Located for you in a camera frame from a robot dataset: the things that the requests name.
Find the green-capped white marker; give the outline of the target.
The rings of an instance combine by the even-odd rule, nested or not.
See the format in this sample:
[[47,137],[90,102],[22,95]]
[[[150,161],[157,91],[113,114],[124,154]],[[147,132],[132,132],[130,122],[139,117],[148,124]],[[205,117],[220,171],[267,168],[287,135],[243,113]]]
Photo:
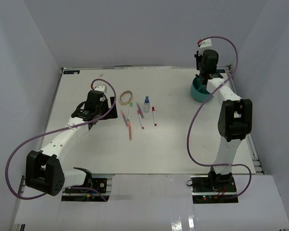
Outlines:
[[127,121],[130,121],[130,118],[131,118],[132,105],[133,105],[133,103],[131,102],[131,103],[129,104],[129,110],[128,110]]

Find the red-capped white marker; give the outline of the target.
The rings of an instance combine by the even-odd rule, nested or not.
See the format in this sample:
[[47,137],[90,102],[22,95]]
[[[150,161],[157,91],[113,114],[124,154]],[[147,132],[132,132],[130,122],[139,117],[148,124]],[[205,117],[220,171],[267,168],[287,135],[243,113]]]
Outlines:
[[152,107],[152,115],[153,115],[154,126],[157,126],[156,115],[155,115],[155,108],[154,108],[154,107]]

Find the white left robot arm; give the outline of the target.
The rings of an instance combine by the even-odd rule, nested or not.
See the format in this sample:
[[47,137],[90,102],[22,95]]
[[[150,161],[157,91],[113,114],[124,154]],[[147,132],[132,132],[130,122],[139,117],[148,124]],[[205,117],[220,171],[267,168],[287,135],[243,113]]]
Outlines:
[[56,196],[62,189],[76,186],[81,192],[92,187],[91,172],[80,167],[63,170],[63,162],[73,146],[98,120],[117,118],[116,107],[109,108],[115,98],[106,97],[106,86],[98,85],[89,91],[87,99],[72,113],[64,131],[26,157],[25,184],[48,195]]

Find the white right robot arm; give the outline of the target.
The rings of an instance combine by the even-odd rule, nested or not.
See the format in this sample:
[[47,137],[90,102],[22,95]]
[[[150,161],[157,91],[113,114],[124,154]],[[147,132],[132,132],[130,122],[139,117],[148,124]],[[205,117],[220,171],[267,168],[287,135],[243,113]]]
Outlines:
[[232,164],[237,149],[252,128],[252,102],[242,99],[226,84],[217,72],[219,55],[217,51],[206,49],[195,54],[199,83],[221,106],[218,132],[221,141],[217,156],[208,174],[208,187],[219,192],[225,190],[232,179]]

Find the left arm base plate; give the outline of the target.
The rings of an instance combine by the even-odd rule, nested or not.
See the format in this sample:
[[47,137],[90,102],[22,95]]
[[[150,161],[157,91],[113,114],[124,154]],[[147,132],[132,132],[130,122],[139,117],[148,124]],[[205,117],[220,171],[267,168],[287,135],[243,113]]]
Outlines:
[[92,178],[85,186],[65,188],[61,201],[64,202],[107,202],[112,189],[112,180],[107,178]]

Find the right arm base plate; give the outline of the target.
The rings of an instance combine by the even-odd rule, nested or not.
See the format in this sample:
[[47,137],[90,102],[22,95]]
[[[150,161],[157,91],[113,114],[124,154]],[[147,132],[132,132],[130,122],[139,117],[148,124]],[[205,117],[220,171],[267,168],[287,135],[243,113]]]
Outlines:
[[233,177],[228,182],[212,185],[208,176],[192,176],[186,184],[191,188],[192,200],[195,205],[238,203]]

